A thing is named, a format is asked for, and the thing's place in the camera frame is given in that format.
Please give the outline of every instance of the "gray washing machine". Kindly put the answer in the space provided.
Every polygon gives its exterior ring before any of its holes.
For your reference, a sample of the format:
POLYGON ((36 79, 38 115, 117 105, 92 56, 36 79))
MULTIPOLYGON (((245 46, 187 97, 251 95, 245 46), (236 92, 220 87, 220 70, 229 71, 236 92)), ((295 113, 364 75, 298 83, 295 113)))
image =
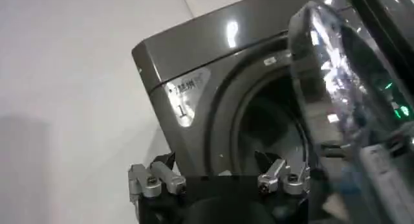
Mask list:
MULTIPOLYGON (((299 172, 303 161, 316 163, 307 145, 337 139, 326 109, 308 107, 315 122, 304 123, 289 73, 289 20, 308 1, 334 8, 387 66, 348 0, 244 0, 133 49, 182 174, 257 174, 256 151, 275 153, 299 172)), ((301 88, 318 94, 311 82, 301 88)))

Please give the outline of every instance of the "green indicator light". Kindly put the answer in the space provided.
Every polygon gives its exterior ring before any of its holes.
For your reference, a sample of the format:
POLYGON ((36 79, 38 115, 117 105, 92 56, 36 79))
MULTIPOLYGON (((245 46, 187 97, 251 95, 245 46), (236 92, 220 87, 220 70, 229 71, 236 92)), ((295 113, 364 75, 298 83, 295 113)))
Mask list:
POLYGON ((388 85, 386 85, 386 89, 389 89, 392 85, 393 83, 389 83, 388 85))
POLYGON ((402 113, 403 113, 406 117, 408 117, 408 115, 409 115, 409 110, 408 110, 408 108, 407 108, 406 106, 401 106, 400 108, 401 108, 402 113))
POLYGON ((400 113, 397 110, 394 110, 395 114, 397 115, 398 118, 401 118, 400 113))

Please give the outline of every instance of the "bolt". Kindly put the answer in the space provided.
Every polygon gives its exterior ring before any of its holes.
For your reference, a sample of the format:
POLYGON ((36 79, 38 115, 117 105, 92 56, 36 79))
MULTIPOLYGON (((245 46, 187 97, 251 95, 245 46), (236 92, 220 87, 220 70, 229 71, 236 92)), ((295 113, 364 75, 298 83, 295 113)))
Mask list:
POLYGON ((154 176, 149 176, 147 178, 147 185, 154 185, 157 183, 157 178, 154 176))
POLYGON ((179 195, 186 195, 187 193, 187 188, 185 186, 181 187, 181 189, 179 190, 179 195))
POLYGON ((298 181, 298 176, 296 174, 289 174, 287 176, 287 181, 292 183, 298 181))
POLYGON ((259 193, 260 194, 268 194, 269 193, 269 187, 266 185, 260 185, 259 186, 259 193))

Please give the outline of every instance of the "metal bracket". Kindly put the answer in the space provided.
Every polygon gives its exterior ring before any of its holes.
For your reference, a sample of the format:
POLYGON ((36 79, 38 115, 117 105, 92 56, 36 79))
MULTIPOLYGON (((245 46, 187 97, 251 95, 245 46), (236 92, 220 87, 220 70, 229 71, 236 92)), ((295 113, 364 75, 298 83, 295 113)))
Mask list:
POLYGON ((290 167, 284 159, 277 159, 265 174, 257 177, 260 192, 268 194, 278 189, 279 179, 290 173, 290 167))
POLYGON ((302 168, 299 176, 289 174, 283 178, 283 190, 290 195, 300 195, 305 191, 309 192, 311 183, 311 169, 308 166, 302 168))
POLYGON ((163 162, 153 162, 150 168, 155 177, 165 182, 169 193, 177 195, 184 191, 186 178, 174 173, 163 162))
POLYGON ((134 164, 128 171, 129 198, 132 203, 140 194, 145 197, 157 197, 161 194, 161 181, 151 175, 142 164, 134 164))

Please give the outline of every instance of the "washing machine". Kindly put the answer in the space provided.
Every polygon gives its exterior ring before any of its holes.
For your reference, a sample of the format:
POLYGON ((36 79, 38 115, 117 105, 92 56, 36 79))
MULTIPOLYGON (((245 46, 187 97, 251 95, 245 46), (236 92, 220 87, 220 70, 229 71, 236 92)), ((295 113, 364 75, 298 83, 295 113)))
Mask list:
MULTIPOLYGON (((258 174, 262 154, 283 157, 298 173, 304 162, 318 162, 310 144, 338 139, 330 126, 337 119, 333 111, 309 103, 309 124, 294 92, 288 25, 308 1, 333 8, 385 67, 390 59, 401 60, 382 53, 380 48, 391 42, 378 46, 352 0, 244 0, 151 36, 133 49, 182 174, 258 174)), ((311 81, 300 86, 317 100, 319 91, 311 81)))

